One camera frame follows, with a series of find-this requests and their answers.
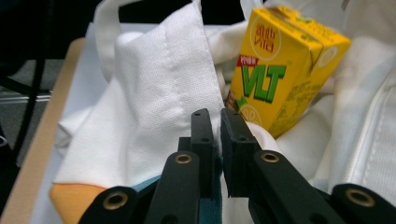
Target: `lemon tea carton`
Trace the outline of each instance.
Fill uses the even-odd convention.
[[[291,128],[350,40],[288,6],[252,10],[226,107],[278,137]]]

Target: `yellow juice box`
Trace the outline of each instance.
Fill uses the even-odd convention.
[[[292,7],[252,10],[226,107],[273,137],[305,112],[350,40]]]

